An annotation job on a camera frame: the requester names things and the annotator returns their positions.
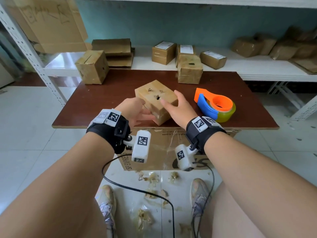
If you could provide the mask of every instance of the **shoe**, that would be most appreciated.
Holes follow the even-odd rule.
[[[112,236],[110,237],[114,237],[114,232],[116,230],[114,214],[117,209],[117,200],[110,185],[104,185],[101,187],[101,194],[97,202],[105,219],[105,223],[107,224],[107,229],[111,231]]]
[[[205,181],[194,179],[191,185],[190,201],[192,205],[192,217],[200,217],[203,214],[203,207],[206,202],[209,190]]]

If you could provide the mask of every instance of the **hand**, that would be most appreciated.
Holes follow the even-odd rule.
[[[121,115],[129,120],[130,128],[140,124],[142,120],[154,120],[155,116],[150,110],[143,108],[145,101],[140,98],[127,98],[119,104],[115,110],[121,111]]]
[[[186,130],[186,126],[189,121],[196,118],[198,115],[181,92],[175,90],[174,93],[178,98],[177,107],[173,106],[163,98],[161,98],[160,101],[163,107],[170,113],[176,124]]]

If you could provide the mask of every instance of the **teal wall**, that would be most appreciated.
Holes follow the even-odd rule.
[[[130,38],[132,45],[161,40],[228,47],[238,36],[257,31],[280,37],[290,25],[317,25],[316,9],[246,7],[181,3],[77,0],[93,39]]]

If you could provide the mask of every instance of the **orange tape dispenser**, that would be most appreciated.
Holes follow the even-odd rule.
[[[196,88],[194,101],[205,116],[218,123],[226,122],[236,111],[236,105],[231,99],[217,95],[203,88]]]

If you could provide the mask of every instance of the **brown tabletop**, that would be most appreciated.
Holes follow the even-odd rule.
[[[177,83],[176,71],[115,70],[111,69],[102,85],[85,85],[74,91],[55,119],[53,128],[87,128],[101,109],[115,108],[125,98],[135,97],[134,90],[158,80],[171,90],[182,92],[198,115],[194,102],[196,88],[229,97],[236,104],[236,112],[229,121],[221,123],[226,129],[278,129],[271,115],[263,107],[236,72],[203,72],[200,84]],[[153,121],[144,121],[140,127],[158,127]],[[160,127],[179,127],[172,119]]]

